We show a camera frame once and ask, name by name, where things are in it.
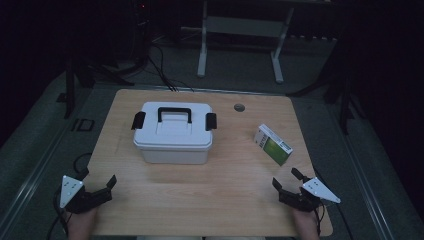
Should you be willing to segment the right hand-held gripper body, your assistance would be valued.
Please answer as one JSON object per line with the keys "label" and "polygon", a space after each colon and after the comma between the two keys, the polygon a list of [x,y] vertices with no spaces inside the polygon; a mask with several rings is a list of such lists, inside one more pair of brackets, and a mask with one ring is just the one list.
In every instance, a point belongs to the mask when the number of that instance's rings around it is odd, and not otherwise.
{"label": "right hand-held gripper body", "polygon": [[323,200],[336,204],[341,202],[341,199],[317,177],[304,182],[299,193],[279,189],[279,201],[299,211],[312,212],[322,204]]}

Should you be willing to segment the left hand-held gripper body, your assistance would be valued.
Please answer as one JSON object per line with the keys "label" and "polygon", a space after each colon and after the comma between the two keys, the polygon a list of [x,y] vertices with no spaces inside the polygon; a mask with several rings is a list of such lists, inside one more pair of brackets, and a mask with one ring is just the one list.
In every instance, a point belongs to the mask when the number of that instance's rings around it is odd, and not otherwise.
{"label": "left hand-held gripper body", "polygon": [[106,187],[87,192],[83,181],[64,175],[62,177],[59,207],[74,214],[81,214],[112,199],[112,189]]}

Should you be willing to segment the green and white carton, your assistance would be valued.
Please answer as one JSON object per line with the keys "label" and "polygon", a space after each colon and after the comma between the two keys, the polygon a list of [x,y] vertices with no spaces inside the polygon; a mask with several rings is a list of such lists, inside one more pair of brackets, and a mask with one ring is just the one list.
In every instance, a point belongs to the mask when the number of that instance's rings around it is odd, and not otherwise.
{"label": "green and white carton", "polygon": [[279,166],[282,166],[293,152],[293,148],[265,124],[258,127],[254,142]]}

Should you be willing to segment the white storage box base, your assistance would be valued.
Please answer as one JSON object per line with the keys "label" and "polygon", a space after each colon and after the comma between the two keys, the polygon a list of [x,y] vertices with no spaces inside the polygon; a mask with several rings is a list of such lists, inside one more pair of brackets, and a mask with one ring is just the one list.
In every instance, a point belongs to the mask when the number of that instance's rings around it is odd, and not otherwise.
{"label": "white storage box base", "polygon": [[171,146],[138,146],[142,157],[154,164],[205,164],[211,145],[172,148]]}

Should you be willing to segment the white lid with black handle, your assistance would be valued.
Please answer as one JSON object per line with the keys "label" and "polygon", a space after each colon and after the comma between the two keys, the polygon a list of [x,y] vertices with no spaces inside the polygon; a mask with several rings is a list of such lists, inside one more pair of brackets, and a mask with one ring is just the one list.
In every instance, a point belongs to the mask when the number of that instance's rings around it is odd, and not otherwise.
{"label": "white lid with black handle", "polygon": [[146,102],[131,129],[142,150],[204,151],[213,143],[217,116],[205,103]]}

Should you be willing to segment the person's left hand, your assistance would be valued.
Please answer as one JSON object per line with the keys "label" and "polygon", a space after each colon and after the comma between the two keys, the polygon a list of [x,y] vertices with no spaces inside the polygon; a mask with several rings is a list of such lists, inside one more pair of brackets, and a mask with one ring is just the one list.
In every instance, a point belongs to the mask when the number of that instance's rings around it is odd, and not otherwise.
{"label": "person's left hand", "polygon": [[90,240],[98,209],[81,214],[66,213],[68,240]]}

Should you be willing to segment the person's right hand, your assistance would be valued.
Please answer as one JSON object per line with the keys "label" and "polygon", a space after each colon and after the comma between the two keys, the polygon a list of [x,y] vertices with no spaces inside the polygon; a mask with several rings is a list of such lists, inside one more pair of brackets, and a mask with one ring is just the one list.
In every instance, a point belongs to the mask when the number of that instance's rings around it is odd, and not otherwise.
{"label": "person's right hand", "polygon": [[301,240],[319,240],[318,220],[313,212],[292,210],[296,230]]}

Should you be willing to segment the black stand with legs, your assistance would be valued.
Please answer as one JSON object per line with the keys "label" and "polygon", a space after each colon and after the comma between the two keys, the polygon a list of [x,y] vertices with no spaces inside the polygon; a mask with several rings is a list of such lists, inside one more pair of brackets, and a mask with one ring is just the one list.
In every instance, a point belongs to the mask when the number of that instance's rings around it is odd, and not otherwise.
{"label": "black stand with legs", "polygon": [[133,83],[124,80],[123,76],[135,72],[138,68],[139,65],[135,64],[129,68],[112,71],[88,57],[69,57],[65,61],[65,92],[61,93],[57,98],[58,102],[66,105],[64,118],[68,119],[75,109],[75,78],[79,79],[83,87],[91,88],[95,83],[90,75],[90,70],[93,69],[119,85],[133,86]]}
{"label": "black stand with legs", "polygon": [[346,34],[340,36],[315,82],[298,91],[287,93],[287,97],[301,97],[325,85],[328,86],[323,95],[326,104],[340,103],[338,124],[345,135],[348,135],[348,120],[353,118],[350,106],[353,106],[361,117],[364,114],[352,99],[352,88],[355,74],[351,66],[353,42]]}

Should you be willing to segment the dark equipment with red light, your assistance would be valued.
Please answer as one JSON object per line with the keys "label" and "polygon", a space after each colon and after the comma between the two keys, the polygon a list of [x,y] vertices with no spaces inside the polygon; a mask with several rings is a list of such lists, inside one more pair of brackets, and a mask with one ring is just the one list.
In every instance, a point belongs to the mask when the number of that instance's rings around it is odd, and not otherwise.
{"label": "dark equipment with red light", "polygon": [[137,67],[143,66],[150,47],[149,30],[151,19],[150,0],[132,0],[134,10],[134,60]]}

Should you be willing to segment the white metal stand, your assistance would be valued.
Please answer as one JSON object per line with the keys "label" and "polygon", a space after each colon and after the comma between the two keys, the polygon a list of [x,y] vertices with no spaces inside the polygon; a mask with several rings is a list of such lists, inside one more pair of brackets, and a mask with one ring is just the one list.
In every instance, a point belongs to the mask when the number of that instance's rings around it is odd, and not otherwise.
{"label": "white metal stand", "polygon": [[271,64],[274,71],[275,82],[281,84],[284,81],[280,64],[280,54],[287,32],[294,14],[294,8],[290,7],[283,21],[268,21],[256,19],[232,18],[214,16],[208,13],[208,0],[203,0],[201,48],[197,67],[197,76],[204,77],[207,66],[207,34],[223,33],[245,36],[259,36],[276,38],[277,47],[270,52]]}

